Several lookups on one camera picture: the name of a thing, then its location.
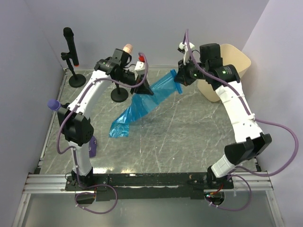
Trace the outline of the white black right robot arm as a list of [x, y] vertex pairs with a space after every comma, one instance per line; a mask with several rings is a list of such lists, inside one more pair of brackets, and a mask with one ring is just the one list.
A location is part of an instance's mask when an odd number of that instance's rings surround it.
[[256, 158], [271, 143], [272, 138], [257, 124], [242, 89], [241, 78], [251, 65], [250, 59], [230, 44], [204, 44], [199, 47], [199, 62], [194, 61], [192, 43], [182, 41], [178, 51], [175, 82], [189, 86], [202, 80], [201, 93], [210, 101], [220, 100], [228, 114], [235, 142], [224, 148], [223, 156], [208, 167], [206, 181], [218, 188], [236, 167]]

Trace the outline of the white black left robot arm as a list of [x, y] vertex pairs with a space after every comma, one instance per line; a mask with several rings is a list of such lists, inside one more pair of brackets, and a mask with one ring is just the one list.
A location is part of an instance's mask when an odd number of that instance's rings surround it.
[[132, 56], [132, 47], [115, 49], [111, 57], [99, 60], [84, 89], [68, 106], [60, 106], [57, 110], [60, 130], [72, 151], [72, 179], [83, 190], [94, 184], [93, 167], [89, 159], [89, 142], [93, 137], [91, 113], [104, 91], [111, 85], [111, 99], [116, 103], [127, 100], [129, 94], [153, 95], [147, 81], [148, 62], [144, 53], [140, 52], [138, 62], [133, 71], [126, 69]]

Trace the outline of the blue plastic trash bag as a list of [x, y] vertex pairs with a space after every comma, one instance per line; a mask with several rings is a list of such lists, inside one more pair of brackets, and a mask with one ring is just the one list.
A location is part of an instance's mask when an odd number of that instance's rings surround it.
[[131, 104], [112, 122], [109, 137], [129, 136], [130, 124], [153, 111], [160, 103], [175, 92], [183, 93], [179, 83], [174, 81], [177, 72], [170, 70], [164, 77], [151, 85], [154, 95], [135, 94]]

